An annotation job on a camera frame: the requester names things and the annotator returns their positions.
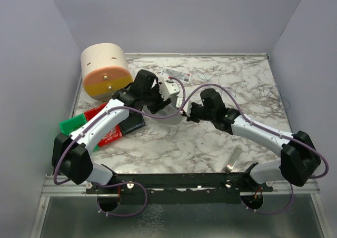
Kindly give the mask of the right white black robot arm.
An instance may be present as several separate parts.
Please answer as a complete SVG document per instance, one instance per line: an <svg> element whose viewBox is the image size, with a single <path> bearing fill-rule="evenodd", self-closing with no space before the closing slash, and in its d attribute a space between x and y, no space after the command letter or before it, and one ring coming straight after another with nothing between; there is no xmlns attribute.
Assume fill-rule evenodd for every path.
<svg viewBox="0 0 337 238"><path fill-rule="evenodd" d="M187 121L211 122L222 132L246 138L272 151L279 160L252 165L247 173L257 184L286 180L303 186L321 164L313 142L303 131L290 133L255 122L234 108L227 108L213 88L200 93L201 104L188 101L183 109Z"/></svg>

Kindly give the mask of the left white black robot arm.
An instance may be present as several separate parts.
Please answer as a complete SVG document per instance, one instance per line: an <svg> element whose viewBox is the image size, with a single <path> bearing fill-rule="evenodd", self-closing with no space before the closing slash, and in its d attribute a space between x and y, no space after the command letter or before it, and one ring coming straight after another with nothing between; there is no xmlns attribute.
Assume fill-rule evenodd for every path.
<svg viewBox="0 0 337 238"><path fill-rule="evenodd" d="M58 173L68 181L81 184L85 181L107 185L114 173L91 159L91 153L99 141L116 125L143 107L155 114L170 104L168 88L172 83L159 82L155 74L140 70L134 82L116 91L105 107L83 126L69 134L59 133L54 140L52 166L54 183Z"/></svg>

